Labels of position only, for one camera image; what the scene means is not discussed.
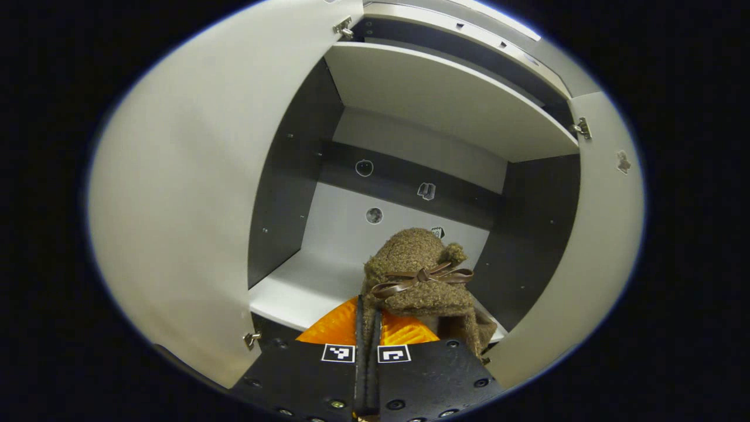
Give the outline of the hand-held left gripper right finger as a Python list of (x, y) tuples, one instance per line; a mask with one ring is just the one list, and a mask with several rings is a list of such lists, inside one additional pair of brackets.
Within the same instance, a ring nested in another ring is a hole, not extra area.
[(453, 420), (504, 391), (463, 339), (439, 339), (416, 318), (383, 312), (375, 334), (369, 405), (378, 421)]

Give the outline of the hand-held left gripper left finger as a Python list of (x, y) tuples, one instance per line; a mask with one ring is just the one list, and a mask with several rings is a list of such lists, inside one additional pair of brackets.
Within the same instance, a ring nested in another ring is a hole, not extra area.
[(271, 420), (356, 421), (367, 413), (366, 358), (358, 350), (362, 325), (355, 296), (307, 333), (255, 315), (252, 343), (259, 356), (232, 388), (239, 400)]

